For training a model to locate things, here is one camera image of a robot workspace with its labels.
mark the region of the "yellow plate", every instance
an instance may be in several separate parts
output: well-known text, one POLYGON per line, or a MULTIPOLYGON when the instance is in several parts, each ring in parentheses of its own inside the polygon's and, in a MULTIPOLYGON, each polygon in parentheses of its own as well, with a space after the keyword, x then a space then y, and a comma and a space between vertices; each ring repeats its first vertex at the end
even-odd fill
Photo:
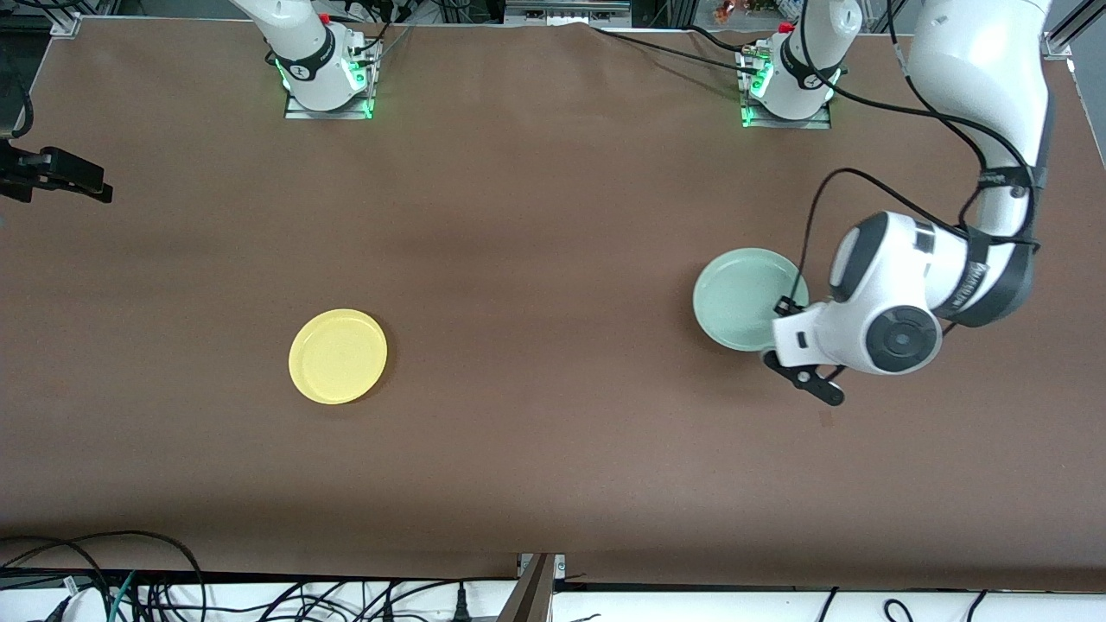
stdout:
POLYGON ((288 355, 292 382, 320 404, 344 404, 380 380, 388 342, 376 320, 353 309, 316 315, 300 329, 288 355))

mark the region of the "brown table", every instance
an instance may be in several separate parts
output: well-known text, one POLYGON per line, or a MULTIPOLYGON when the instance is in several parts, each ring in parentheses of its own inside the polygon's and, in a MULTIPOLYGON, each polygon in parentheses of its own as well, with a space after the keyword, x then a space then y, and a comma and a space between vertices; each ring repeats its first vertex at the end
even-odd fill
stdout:
MULTIPOLYGON (((1032 299, 918 373, 842 376, 831 411, 703 335, 692 283, 732 248, 795 258, 837 166, 952 217, 973 160, 936 122, 838 101, 830 132, 742 128, 727 70, 578 25, 419 28, 376 118, 288 122, 264 51, 240 22, 54 42, 20 144, 117 190, 2 206, 2 531, 156 529, 228 571, 555 550, 593 581, 1106 587, 1106 174, 1063 63, 1032 299), (288 349, 342 307, 393 354, 367 398, 321 406, 288 349)), ((910 102, 885 39, 848 64, 910 102)), ((814 296, 887 208, 835 183, 814 296)))

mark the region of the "blue cable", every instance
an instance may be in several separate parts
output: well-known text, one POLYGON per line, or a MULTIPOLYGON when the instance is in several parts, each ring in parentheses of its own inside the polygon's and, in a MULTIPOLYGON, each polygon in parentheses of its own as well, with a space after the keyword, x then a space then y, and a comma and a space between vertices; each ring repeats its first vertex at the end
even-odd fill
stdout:
POLYGON ((107 611, 107 622, 115 622, 115 616, 119 612, 119 603, 123 602, 123 594, 125 594, 127 588, 131 587, 131 580, 135 578, 135 572, 137 571, 132 570, 131 574, 127 574, 127 578, 123 580, 123 585, 119 588, 119 591, 115 593, 115 600, 112 601, 112 609, 107 611))

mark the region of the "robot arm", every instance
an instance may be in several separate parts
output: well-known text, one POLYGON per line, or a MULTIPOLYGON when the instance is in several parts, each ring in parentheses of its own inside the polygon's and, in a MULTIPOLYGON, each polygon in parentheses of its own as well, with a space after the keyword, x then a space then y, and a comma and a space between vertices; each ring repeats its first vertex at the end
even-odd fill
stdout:
POLYGON ((1040 35, 1048 4, 926 2, 907 65, 918 91, 936 110, 1005 137, 1034 165, 1035 182, 1024 179, 995 139, 966 129, 989 166, 980 177, 974 227, 949 231, 894 212, 854 227, 831 269, 832 300, 773 321, 779 366, 770 366, 784 375, 804 367, 804 377, 820 364, 909 373, 940 350, 938 318, 982 326, 1024 302, 1032 288, 1033 248, 1004 239, 1032 235, 1029 201, 1043 187, 1050 115, 1040 35))
POLYGON ((258 24, 289 93, 304 107, 341 107, 367 87, 364 34, 324 23, 311 0, 230 0, 258 24))

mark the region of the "plate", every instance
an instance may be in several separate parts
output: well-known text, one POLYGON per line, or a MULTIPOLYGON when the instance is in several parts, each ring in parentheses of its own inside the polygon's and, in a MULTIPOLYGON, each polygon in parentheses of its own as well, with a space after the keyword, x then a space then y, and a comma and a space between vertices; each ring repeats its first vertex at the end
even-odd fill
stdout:
MULTIPOLYGON (((722 345, 744 352, 772 348, 775 303, 791 293, 799 268, 763 248, 739 248, 703 268, 695 283, 695 317, 703 332, 722 345)), ((799 278, 795 302, 806 305, 806 281, 799 278)))
POLYGON ((292 383, 320 404, 345 404, 380 380, 388 342, 376 320, 353 309, 335 309, 300 329, 288 355, 292 383))

